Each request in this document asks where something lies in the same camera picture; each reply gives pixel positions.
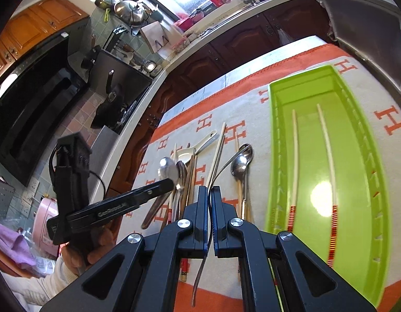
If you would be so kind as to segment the person's left hand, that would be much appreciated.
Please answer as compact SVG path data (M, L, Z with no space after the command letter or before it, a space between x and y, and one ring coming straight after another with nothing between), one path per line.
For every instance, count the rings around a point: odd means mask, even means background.
M64 264L73 274L82 274L114 248L115 238L109 227L99 230L97 236L96 242L86 240L85 246L70 242L62 248Z

